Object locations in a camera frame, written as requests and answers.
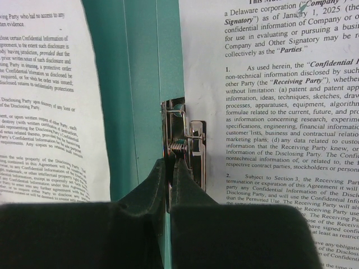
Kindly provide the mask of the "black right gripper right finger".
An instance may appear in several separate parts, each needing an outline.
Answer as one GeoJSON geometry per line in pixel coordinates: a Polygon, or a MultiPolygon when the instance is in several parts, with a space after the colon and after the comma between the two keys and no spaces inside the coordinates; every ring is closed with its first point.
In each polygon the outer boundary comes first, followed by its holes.
{"type": "Polygon", "coordinates": [[[174,165],[173,268],[320,268],[309,226],[282,205],[221,205],[174,165]]]}

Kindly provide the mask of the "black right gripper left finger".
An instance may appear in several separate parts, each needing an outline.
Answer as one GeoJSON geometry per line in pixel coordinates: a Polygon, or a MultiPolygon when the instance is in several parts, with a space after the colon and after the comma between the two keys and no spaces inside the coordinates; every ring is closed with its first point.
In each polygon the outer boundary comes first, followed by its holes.
{"type": "Polygon", "coordinates": [[[165,162],[117,202],[1,206],[2,268],[162,268],[165,162]]]}

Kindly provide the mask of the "white printed paper sheet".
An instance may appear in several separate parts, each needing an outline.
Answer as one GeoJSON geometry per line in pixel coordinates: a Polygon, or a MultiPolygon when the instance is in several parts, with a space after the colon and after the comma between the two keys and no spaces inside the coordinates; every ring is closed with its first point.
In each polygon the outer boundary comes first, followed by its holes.
{"type": "Polygon", "coordinates": [[[1,203],[110,199],[81,1],[1,2],[1,203]]]}

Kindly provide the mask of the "white printed paper stack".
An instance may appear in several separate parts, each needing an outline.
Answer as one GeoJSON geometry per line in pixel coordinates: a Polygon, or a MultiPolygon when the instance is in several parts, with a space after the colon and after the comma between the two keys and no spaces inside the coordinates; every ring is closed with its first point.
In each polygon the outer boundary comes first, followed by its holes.
{"type": "Polygon", "coordinates": [[[358,267],[358,2],[180,1],[206,191],[306,218],[324,268],[358,267]]]}

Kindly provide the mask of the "teal folder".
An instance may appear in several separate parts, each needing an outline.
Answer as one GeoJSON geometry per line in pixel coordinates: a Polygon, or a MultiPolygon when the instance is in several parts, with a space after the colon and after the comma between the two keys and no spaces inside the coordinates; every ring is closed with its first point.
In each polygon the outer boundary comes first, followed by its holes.
{"type": "Polygon", "coordinates": [[[106,231],[95,268],[170,268],[162,102],[183,92],[177,1],[84,1],[96,55],[111,201],[91,205],[106,231]]]}

